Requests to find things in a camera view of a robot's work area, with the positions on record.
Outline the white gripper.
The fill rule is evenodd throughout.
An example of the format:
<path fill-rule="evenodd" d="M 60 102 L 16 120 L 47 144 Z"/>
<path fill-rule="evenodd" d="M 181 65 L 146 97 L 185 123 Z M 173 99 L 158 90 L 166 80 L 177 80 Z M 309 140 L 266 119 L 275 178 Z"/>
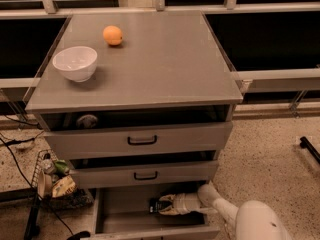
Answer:
<path fill-rule="evenodd" d="M 165 216 L 185 215 L 191 212 L 199 212 L 201 202 L 196 193 L 167 194 L 159 198 L 163 202 L 174 202 L 174 207 L 161 209 L 159 213 Z"/>

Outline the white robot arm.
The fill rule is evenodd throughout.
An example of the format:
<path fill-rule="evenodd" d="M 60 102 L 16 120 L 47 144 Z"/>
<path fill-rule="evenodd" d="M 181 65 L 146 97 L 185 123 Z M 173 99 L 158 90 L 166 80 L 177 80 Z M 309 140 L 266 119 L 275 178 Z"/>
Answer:
<path fill-rule="evenodd" d="M 204 184 L 193 193 L 167 194 L 156 205 L 161 215 L 208 214 L 215 210 L 234 232 L 236 240 L 293 240 L 280 218 L 263 202 L 251 200 L 240 207 L 224 199 L 217 189 Z"/>

